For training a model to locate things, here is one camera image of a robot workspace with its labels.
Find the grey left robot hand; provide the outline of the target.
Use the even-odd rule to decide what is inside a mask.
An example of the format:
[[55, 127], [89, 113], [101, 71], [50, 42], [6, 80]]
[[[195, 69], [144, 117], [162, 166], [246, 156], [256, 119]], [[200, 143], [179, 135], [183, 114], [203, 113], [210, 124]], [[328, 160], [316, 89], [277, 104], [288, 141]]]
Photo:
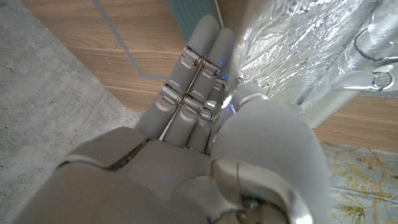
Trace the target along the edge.
[[301, 102], [316, 128], [362, 92], [397, 91], [397, 1], [381, 1]]

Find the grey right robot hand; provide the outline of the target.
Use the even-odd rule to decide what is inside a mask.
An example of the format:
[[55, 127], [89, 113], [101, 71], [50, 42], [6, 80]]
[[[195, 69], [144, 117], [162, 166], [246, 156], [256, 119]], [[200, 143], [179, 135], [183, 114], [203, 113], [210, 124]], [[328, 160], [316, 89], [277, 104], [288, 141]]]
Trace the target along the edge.
[[134, 128], [80, 144], [16, 223], [328, 223], [328, 163], [291, 107], [228, 75], [234, 35], [203, 16]]

